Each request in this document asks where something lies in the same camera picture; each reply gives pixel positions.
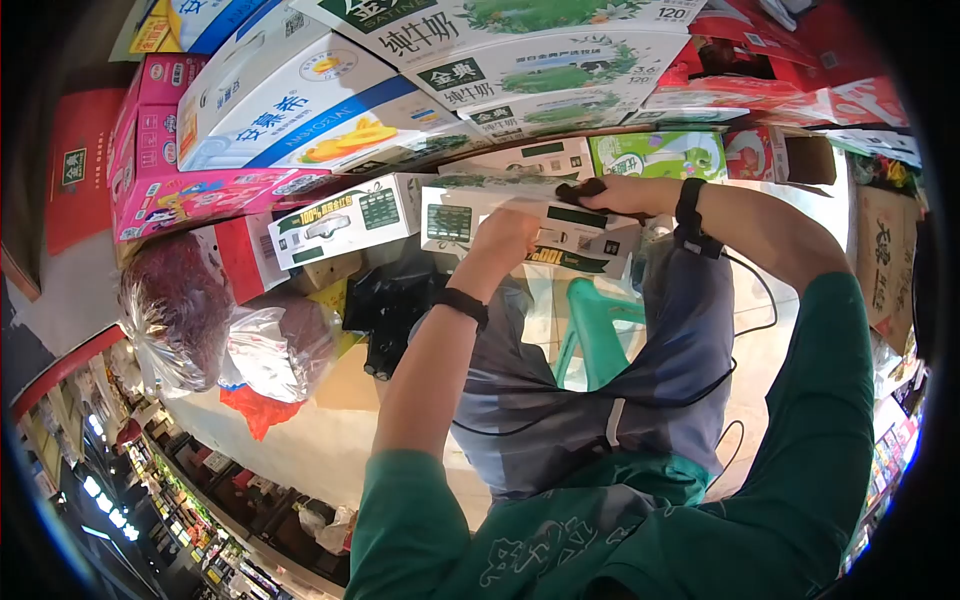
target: bag of goods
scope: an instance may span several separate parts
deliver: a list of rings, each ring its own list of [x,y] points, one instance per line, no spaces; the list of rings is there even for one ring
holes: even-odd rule
[[[271,294],[237,309],[227,351],[255,392],[302,402],[336,362],[339,339],[336,313],[306,298]]]
[[[164,396],[217,383],[235,303],[214,249],[183,233],[145,247],[120,280],[121,327],[143,380]]]

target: qr code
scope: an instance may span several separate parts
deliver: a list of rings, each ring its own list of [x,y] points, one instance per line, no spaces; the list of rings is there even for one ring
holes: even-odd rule
[[[763,43],[763,40],[757,34],[751,34],[750,32],[743,32],[743,35],[746,36],[747,40],[754,44],[754,46],[760,46],[761,48],[766,48],[766,44]]]
[[[270,241],[269,234],[260,236],[260,251],[263,252],[264,258],[276,257],[276,251],[274,250],[274,243]]]
[[[838,64],[837,57],[832,51],[825,52],[824,54],[820,55],[820,63],[825,69],[832,69]]]
[[[283,22],[283,25],[284,25],[284,33],[286,34],[286,36],[287,37],[292,36],[297,32],[297,30],[299,30],[304,25],[303,13],[294,12],[293,14],[290,15],[290,18],[288,18],[286,21]]]

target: black watch strap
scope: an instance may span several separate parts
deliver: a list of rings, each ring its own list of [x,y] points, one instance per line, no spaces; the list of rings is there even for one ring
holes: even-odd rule
[[[455,287],[443,288],[433,300],[433,305],[437,304],[445,304],[474,319],[477,322],[477,333],[487,327],[487,321],[490,319],[486,304]]]
[[[706,258],[719,258],[723,244],[706,235],[700,225],[703,221],[697,212],[697,202],[700,200],[700,188],[707,183],[698,178],[684,180],[680,188],[680,199],[677,201],[677,228],[673,232],[674,241],[679,248],[684,248],[700,254]]]

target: green plastic stool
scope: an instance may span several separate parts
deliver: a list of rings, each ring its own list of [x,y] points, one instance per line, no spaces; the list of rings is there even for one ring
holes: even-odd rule
[[[553,375],[561,386],[573,350],[579,345],[584,355],[587,389],[599,390],[630,366],[613,322],[645,324],[643,305],[601,296],[593,282],[582,277],[570,281],[566,299],[570,304],[570,323]]]

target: gray pants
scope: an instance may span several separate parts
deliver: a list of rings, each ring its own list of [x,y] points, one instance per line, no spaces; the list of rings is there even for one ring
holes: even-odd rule
[[[642,289],[646,345],[595,392],[558,388],[542,350],[520,342],[530,300],[515,281],[505,279],[493,296],[450,432],[494,502],[551,489],[609,452],[607,422],[621,397],[621,450],[669,452],[719,474],[714,448],[731,379],[710,385],[731,367],[730,261],[655,246],[660,256],[651,256]]]

